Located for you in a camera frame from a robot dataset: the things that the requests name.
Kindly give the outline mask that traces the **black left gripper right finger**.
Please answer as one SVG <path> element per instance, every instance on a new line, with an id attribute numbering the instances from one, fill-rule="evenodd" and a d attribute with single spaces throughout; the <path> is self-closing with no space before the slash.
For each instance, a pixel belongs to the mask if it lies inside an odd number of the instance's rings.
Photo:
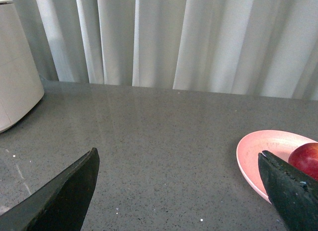
<path id="1" fill-rule="evenodd" d="M 261 181 L 288 231 L 318 229 L 318 182 L 275 154 L 258 154 Z"/>

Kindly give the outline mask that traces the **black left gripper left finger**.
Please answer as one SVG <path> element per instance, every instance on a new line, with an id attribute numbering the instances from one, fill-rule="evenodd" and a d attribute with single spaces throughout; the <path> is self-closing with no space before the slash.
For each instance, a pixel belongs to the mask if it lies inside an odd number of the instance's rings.
<path id="1" fill-rule="evenodd" d="M 79 231 L 99 173 L 96 148 L 0 217 L 2 231 Z"/>

